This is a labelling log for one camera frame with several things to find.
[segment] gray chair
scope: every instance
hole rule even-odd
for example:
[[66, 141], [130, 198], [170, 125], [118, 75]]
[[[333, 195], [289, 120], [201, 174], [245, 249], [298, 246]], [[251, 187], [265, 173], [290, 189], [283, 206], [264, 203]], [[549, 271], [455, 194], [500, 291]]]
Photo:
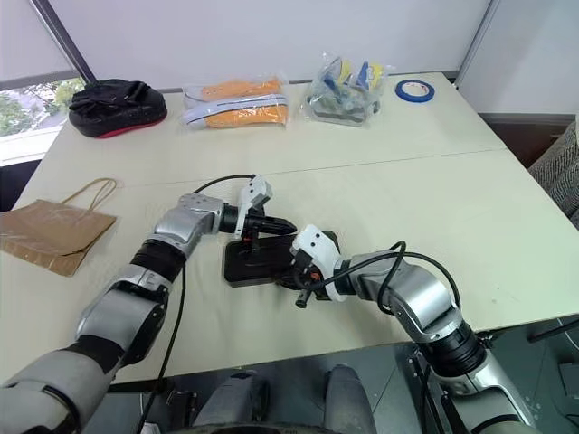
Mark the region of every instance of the gray chair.
[[528, 171], [579, 229], [579, 146], [576, 127], [576, 121], [569, 125]]
[[194, 427], [179, 432], [218, 434], [221, 431], [214, 425], [225, 424], [237, 430], [224, 430], [222, 434], [376, 434], [372, 407], [356, 371], [343, 364], [335, 366], [327, 373], [325, 395], [324, 429], [291, 424], [286, 424], [285, 429], [276, 429], [275, 423], [269, 427], [266, 423], [259, 429], [252, 422], [262, 420], [267, 413], [269, 386], [254, 373], [236, 373], [214, 391], [199, 412]]

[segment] orange item in plastic bag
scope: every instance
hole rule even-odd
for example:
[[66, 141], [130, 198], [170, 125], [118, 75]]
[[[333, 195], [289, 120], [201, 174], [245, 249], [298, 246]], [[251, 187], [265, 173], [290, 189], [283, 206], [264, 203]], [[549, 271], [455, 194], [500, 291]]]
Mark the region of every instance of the orange item in plastic bag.
[[253, 95], [267, 95], [269, 93], [281, 93], [281, 83], [278, 79], [263, 81], [261, 83], [232, 80], [214, 86], [205, 86], [202, 89], [205, 101], [215, 101], [234, 97], [250, 97]]
[[211, 128], [228, 128], [260, 123], [285, 124], [287, 120], [287, 106], [269, 106], [226, 111], [206, 118], [205, 123]]

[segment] plastic bag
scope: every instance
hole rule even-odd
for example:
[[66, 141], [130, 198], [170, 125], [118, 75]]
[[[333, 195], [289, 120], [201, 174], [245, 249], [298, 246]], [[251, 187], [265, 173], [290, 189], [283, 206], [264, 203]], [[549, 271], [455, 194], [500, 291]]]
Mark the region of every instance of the plastic bag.
[[288, 100], [277, 77], [183, 87], [183, 122], [192, 128], [227, 128], [288, 122]]
[[384, 80], [392, 67], [365, 61], [358, 74], [352, 63], [324, 54], [325, 64], [302, 104], [306, 117], [360, 127], [380, 109]]

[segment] black cable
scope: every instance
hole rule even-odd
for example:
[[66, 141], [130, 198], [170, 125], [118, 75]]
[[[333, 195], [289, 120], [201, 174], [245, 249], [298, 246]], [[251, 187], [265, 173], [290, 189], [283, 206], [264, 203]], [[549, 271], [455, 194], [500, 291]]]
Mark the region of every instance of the black cable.
[[579, 319], [575, 319], [574, 321], [571, 321], [570, 323], [557, 326], [555, 328], [547, 330], [546, 332], [539, 333], [537, 335], [531, 335], [527, 338], [527, 340], [530, 344], [534, 344], [535, 342], [541, 341], [543, 339], [547, 339], [548, 337], [560, 335], [561, 333], [564, 333], [567, 330], [571, 330], [572, 328], [576, 328], [578, 326], [579, 326]]
[[213, 179], [213, 181], [209, 181], [207, 184], [200, 186], [194, 193], [200, 193], [205, 188], [212, 186], [213, 184], [220, 183], [221, 181], [227, 181], [228, 179], [253, 179], [255, 175], [227, 175], [222, 176], [221, 178]]
[[[321, 280], [317, 283], [310, 285], [309, 287], [306, 287], [303, 284], [303, 282], [301, 282], [299, 280], [299, 278], [294, 279], [294, 281], [296, 281], [296, 285], [298, 286], [299, 289], [307, 289], [307, 290], [311, 290], [311, 291], [317, 291], [318, 289], [322, 289], [325, 285], [332, 283], [332, 282], [335, 282], [336, 280], [340, 280], [341, 278], [344, 278], [347, 275], [353, 273], [354, 271], [358, 271], [359, 269], [362, 269], [363, 267], [366, 267], [370, 264], [374, 264], [375, 262], [377, 262], [379, 260], [397, 258], [399, 255], [400, 255], [400, 252], [398, 252], [398, 251], [391, 251], [388, 253], [382, 253], [380, 255], [374, 256], [373, 258], [363, 260], [362, 262], [359, 262], [352, 267], [349, 267], [347, 269], [344, 269], [344, 270], [338, 272], [337, 274], [335, 274], [331, 278]], [[456, 303], [457, 308], [460, 310], [461, 302], [460, 302], [459, 289], [456, 286], [456, 282], [454, 281], [454, 278], [452, 278], [451, 273], [449, 273], [449, 271], [446, 268], [444, 268], [440, 262], [432, 259], [429, 256], [422, 255], [421, 253], [414, 253], [412, 251], [406, 251], [404, 253], [403, 257], [404, 258], [422, 259], [422, 260], [432, 264], [434, 267], [436, 267], [444, 275], [444, 277], [449, 281], [449, 284], [451, 285], [452, 294], [454, 295], [454, 302]], [[294, 273], [299, 275], [298, 270], [294, 270]]]
[[382, 285], [380, 285], [380, 289], [378, 290], [378, 297], [376, 298], [376, 304], [378, 305], [378, 308], [380, 309], [381, 312], [384, 312], [387, 315], [394, 315], [394, 314], [392, 313], [392, 309], [390, 309], [390, 307], [386, 307], [382, 302], [382, 300], [384, 299], [384, 293], [388, 289], [390, 281], [394, 277], [394, 273], [398, 270], [398, 267], [400, 267], [400, 264], [404, 259], [404, 253], [406, 253], [406, 241], [398, 241], [397, 243], [395, 243], [394, 246], [390, 248], [390, 250], [396, 250], [398, 248], [400, 248], [400, 251], [398, 251], [398, 256], [396, 256], [394, 265], [392, 266], [390, 271], [388, 271], [388, 274], [386, 275], [386, 278], [382, 282]]
[[579, 428], [579, 423], [572, 418], [579, 418], [579, 414], [565, 414], [565, 419], [567, 419], [570, 423], [575, 425], [576, 428]]
[[169, 363], [169, 357], [171, 356], [171, 351], [173, 350], [173, 344], [175, 343], [175, 339], [177, 336], [177, 330], [179, 329], [179, 324], [181, 324], [181, 316], [183, 315], [183, 305], [185, 303], [185, 290], [186, 290], [186, 272], [185, 272], [185, 264], [183, 264], [183, 268], [181, 269], [181, 276], [182, 276], [182, 283], [181, 283], [181, 300], [179, 301], [179, 310], [177, 311], [177, 320], [175, 321], [175, 326], [173, 327], [173, 334], [171, 334], [171, 339], [169, 340], [169, 346], [166, 348], [165, 351], [165, 358], [163, 359], [163, 364], [161, 365], [161, 369], [159, 371], [159, 375], [157, 376], [157, 380], [155, 381], [155, 387], [151, 392], [150, 396], [148, 397], [147, 406], [141, 414], [141, 419], [138, 422], [137, 429], [135, 430], [136, 434], [140, 434], [143, 426], [145, 425], [145, 421], [147, 419], [147, 415], [153, 406], [153, 402], [155, 401], [155, 397], [159, 394], [161, 389], [161, 384], [163, 382], [163, 377], [165, 376], [165, 369], [167, 364]]
[[423, 434], [428, 434], [426, 428], [426, 396], [428, 394], [428, 379], [431, 376], [432, 368], [428, 364], [424, 369], [424, 376], [422, 378], [421, 404], [420, 404], [420, 426]]

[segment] table surface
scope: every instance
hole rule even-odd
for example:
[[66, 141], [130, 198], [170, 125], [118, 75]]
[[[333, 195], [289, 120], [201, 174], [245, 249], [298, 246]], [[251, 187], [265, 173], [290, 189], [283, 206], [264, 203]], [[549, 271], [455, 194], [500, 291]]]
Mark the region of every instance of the table surface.
[[[408, 76], [392, 77], [383, 110], [362, 128], [300, 118], [304, 86], [288, 89], [294, 119], [286, 130], [187, 131], [178, 123], [178, 94], [166, 96], [166, 121], [125, 136], [94, 140], [65, 126], [18, 206], [60, 200], [112, 176], [120, 187], [100, 210], [119, 218], [72, 278], [1, 253], [0, 381], [70, 344], [81, 310], [177, 198], [233, 173], [267, 175], [274, 193], [267, 213], [336, 232], [345, 255], [406, 240], [409, 250], [434, 257], [455, 277], [463, 315], [476, 330], [576, 313], [577, 230], [441, 74], [414, 77], [434, 86], [432, 101], [399, 100], [394, 85]], [[231, 181], [207, 193], [235, 203], [242, 185]], [[228, 287], [222, 255], [230, 239], [204, 237], [187, 264], [185, 312], [167, 375], [408, 339], [394, 319], [352, 297], [297, 309], [297, 293], [287, 289]], [[151, 353], [121, 370], [117, 382], [157, 376], [179, 281]]]

